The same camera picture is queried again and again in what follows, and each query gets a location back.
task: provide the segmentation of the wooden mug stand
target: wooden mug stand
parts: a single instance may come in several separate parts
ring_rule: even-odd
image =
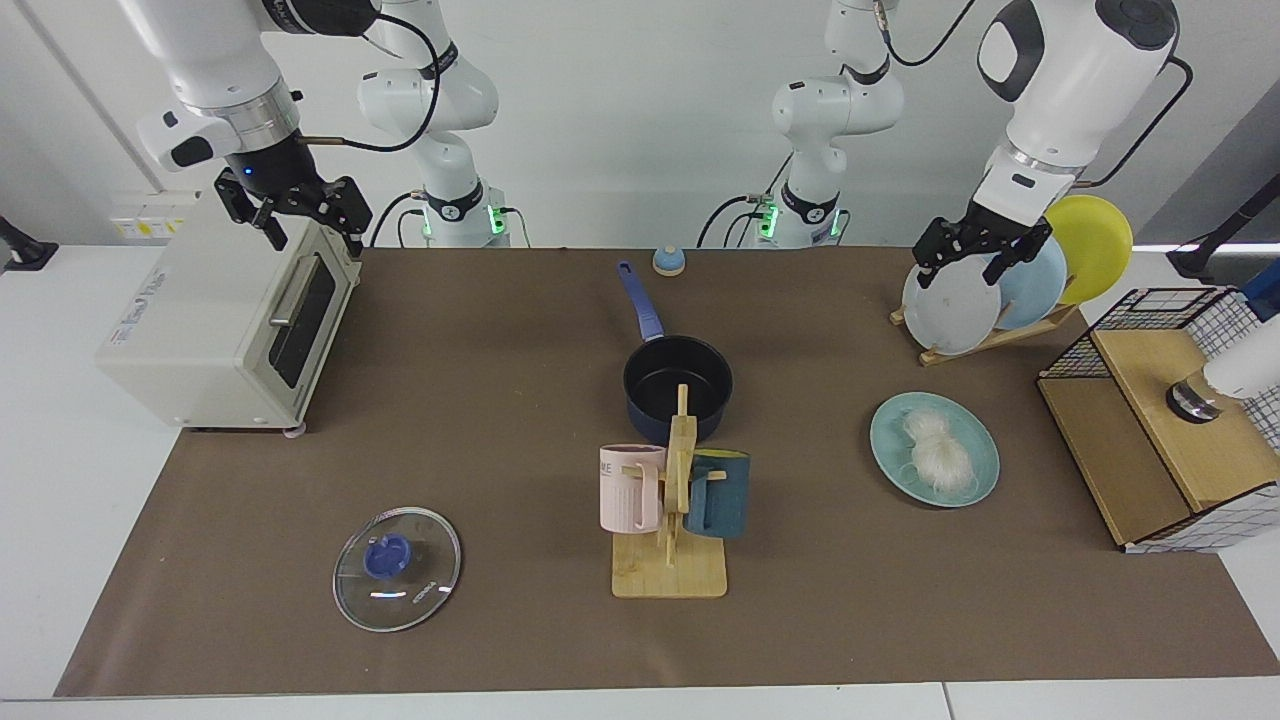
[[[1068,278],[1066,287],[1071,287],[1071,282],[1074,279],[1075,279],[1074,275]],[[1012,306],[1014,306],[1012,302],[1006,305],[1004,310],[1000,311],[1000,316],[996,319],[996,322],[998,323]],[[1064,322],[1066,322],[1068,318],[1071,316],[1071,313],[1074,313],[1078,309],[1079,305],[1060,304],[1056,307],[1053,307],[1053,310],[1048,315],[1046,315],[1043,320],[1027,325],[1025,328],[1018,328],[1016,331],[998,331],[998,329],[991,331],[991,334],[987,336],[987,340],[982,341],[982,345],[974,347],[969,352],[961,352],[959,355],[943,355],[938,352],[937,348],[931,347],[920,354],[920,365],[924,365],[925,368],[931,365],[938,365],[941,363],[946,363],[947,360],[966,357],[969,355],[974,355],[984,350],[991,350],[992,347],[1000,347],[1002,345],[1009,345],[1011,342],[1018,342],[1020,340],[1027,340],[1029,337],[1036,337],[1039,334],[1044,334],[1047,332],[1056,331],[1059,327],[1061,327]],[[890,313],[888,322],[895,325],[905,325],[906,307],[901,306],[897,310]]]
[[[689,414],[689,386],[680,386],[667,445],[667,471],[658,475],[664,486],[662,527],[653,533],[613,536],[614,597],[713,598],[728,592],[724,541],[685,530],[696,445],[698,418]],[[623,471],[640,475],[639,468]],[[724,477],[712,473],[708,480]]]

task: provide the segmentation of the white table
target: white table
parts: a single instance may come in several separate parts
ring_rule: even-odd
[[[1233,717],[1271,719],[1280,678],[924,683],[412,696],[47,700],[177,430],[101,375],[92,354],[159,249],[64,247],[45,272],[0,275],[0,719],[366,717]],[[1187,284],[1157,256],[1123,287]],[[1085,307],[1091,318],[1112,300]],[[1280,647],[1280,533],[1224,555]]]

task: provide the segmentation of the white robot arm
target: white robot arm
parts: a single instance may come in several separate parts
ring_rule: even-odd
[[[1248,400],[1280,384],[1280,315],[1244,336],[1203,369],[1169,388],[1169,407],[1189,423],[1219,418],[1231,401]]]
[[[351,178],[325,182],[298,131],[294,101],[261,33],[364,35],[379,0],[119,0],[164,65],[179,105],[146,115],[142,143],[170,170],[223,158],[215,182],[232,219],[285,237],[273,213],[307,215],[343,234],[352,255],[372,213]],[[255,206],[248,196],[261,201]]]
[[[902,85],[892,74],[872,0],[832,0],[824,40],[841,73],[792,82],[773,99],[773,123],[794,155],[760,223],[759,246],[809,247],[829,236],[849,159],[832,142],[893,127],[902,117]],[[896,0],[886,3],[888,9]]]
[[[383,0],[383,12],[412,23],[439,51],[440,91],[428,132],[410,151],[422,176],[424,236],[438,247],[507,245],[498,209],[500,190],[477,173],[471,149],[451,131],[485,127],[498,115],[498,90],[458,53],[436,0]],[[412,133],[431,104],[435,69],[422,42],[397,26],[384,26],[375,45],[410,68],[380,70],[360,83],[365,118],[393,136]]]
[[[1051,228],[1042,214],[1066,195],[1103,138],[1170,61],[1172,0],[1014,0],[987,28],[978,68],[1012,102],[1005,140],[987,161],[965,217],[936,218],[915,245],[920,284],[964,256],[996,252],[986,273],[1036,258]]]

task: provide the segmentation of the dark teal mug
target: dark teal mug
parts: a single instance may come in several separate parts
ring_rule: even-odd
[[[713,471],[726,478],[709,479]],[[736,538],[746,530],[746,497],[751,456],[736,450],[694,451],[685,529],[695,536]]]

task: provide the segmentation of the brown paper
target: brown paper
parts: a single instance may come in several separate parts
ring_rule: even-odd
[[[639,439],[614,272],[644,252],[372,251],[300,439],[186,432],[59,696],[346,693],[1280,671],[1221,561],[1126,557],[1036,389],[1082,331],[920,368],[887,322],[901,250],[691,252],[644,273],[671,333],[730,360],[705,445],[748,451],[748,534],[713,601],[609,592],[600,445]],[[936,510],[881,474],[876,407],[929,391],[989,428],[1001,477]],[[338,552],[421,505],[463,546],[452,600],[380,635]]]

